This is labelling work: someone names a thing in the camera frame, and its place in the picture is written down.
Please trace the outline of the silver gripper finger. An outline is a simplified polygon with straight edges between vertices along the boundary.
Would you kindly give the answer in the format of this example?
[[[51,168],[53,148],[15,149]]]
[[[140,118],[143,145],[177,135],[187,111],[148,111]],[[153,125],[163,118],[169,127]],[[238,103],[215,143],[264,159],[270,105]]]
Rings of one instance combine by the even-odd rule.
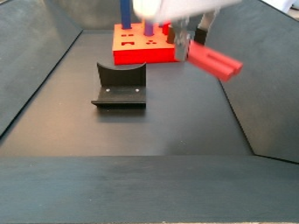
[[[188,20],[175,20],[171,22],[171,41],[173,43],[173,57],[179,61],[185,61],[188,56],[191,35],[187,32]]]
[[[211,24],[218,14],[219,14],[219,10],[214,10],[214,11],[205,12],[201,16],[200,22],[195,30],[195,36],[193,36],[193,40],[201,45],[205,43],[205,38],[208,35]]]

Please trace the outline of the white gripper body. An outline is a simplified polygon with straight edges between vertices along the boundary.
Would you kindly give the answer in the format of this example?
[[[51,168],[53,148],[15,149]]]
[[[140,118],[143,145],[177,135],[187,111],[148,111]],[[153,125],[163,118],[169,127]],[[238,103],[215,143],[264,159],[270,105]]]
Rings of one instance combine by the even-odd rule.
[[[242,0],[132,0],[139,18],[155,23],[200,15]]]

